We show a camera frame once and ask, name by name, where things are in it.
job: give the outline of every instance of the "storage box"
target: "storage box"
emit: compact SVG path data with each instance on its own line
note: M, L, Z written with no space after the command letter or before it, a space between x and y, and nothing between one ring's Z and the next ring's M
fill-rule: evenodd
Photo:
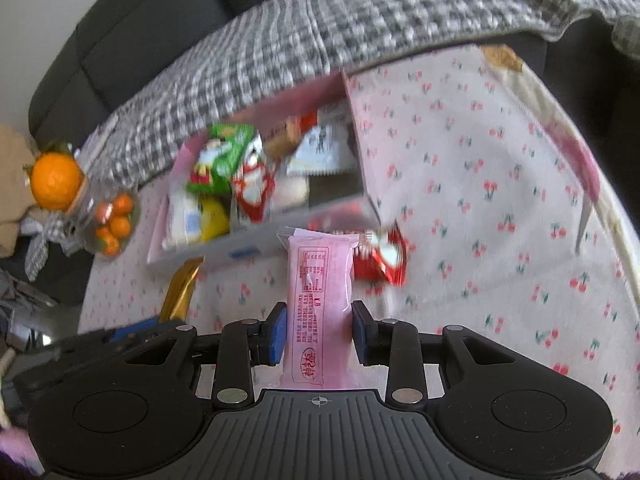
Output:
M321 76L303 85L295 86L252 105L232 118L229 123L248 123L260 132L268 132L279 121L289 116L302 115L319 107L347 98L345 79L341 72ZM282 250L276 232L281 226L302 227L330 232L333 230L361 230L377 228L380 221L376 208L367 193L364 180L363 156L355 134L354 154L358 159L355 173L310 177L308 207L297 208L272 216L267 222L214 238L209 242L172 250L162 248L168 209L167 188L158 187L162 202L147 255L149 267L155 271L173 274L185 260L204 256L204 267L215 269L242 258L253 258ZM208 135L194 136L183 146L174 164L170 178L190 171Z

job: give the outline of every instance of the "tablecloth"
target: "tablecloth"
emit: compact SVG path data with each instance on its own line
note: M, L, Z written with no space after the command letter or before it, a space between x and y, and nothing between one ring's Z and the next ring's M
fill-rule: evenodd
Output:
M353 299L421 332L465 325L590 386L614 417L599 469L640 470L637 277L620 224L607 224L615 207L594 206L610 189L564 112L517 58L476 47L374 68L349 88L367 186L410 255L404 286L356 283ZM140 193L126 252L95 261L81 331L159 312L168 280L145 266L158 184ZM189 322L210 333L264 318L286 300L286 272L282 253L199 275ZM350 368L383 389L384 369ZM257 390L277 384L278 368L254 369Z

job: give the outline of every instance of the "checkered blanket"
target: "checkered blanket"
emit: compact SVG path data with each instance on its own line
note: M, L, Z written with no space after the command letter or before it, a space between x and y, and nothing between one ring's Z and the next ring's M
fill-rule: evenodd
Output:
M638 54L640 0L268 0L201 40L117 109L79 161L92 178L140 186L169 168L181 143L206 124L334 68L524 30L556 40L593 13L616 23L617 47ZM78 249L63 219L51 215L27 253L31 280L48 241L68 254Z

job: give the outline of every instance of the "glass jar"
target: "glass jar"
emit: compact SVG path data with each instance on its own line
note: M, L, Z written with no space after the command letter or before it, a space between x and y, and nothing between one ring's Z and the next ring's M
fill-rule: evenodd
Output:
M140 216L135 192L86 178L65 213L68 228L93 254L114 258L124 252Z

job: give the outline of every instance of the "pink snack package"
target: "pink snack package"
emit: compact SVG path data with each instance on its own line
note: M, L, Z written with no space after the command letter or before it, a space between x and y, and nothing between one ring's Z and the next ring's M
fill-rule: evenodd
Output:
M358 235L296 229L289 237L287 345L280 387L352 388L351 279Z

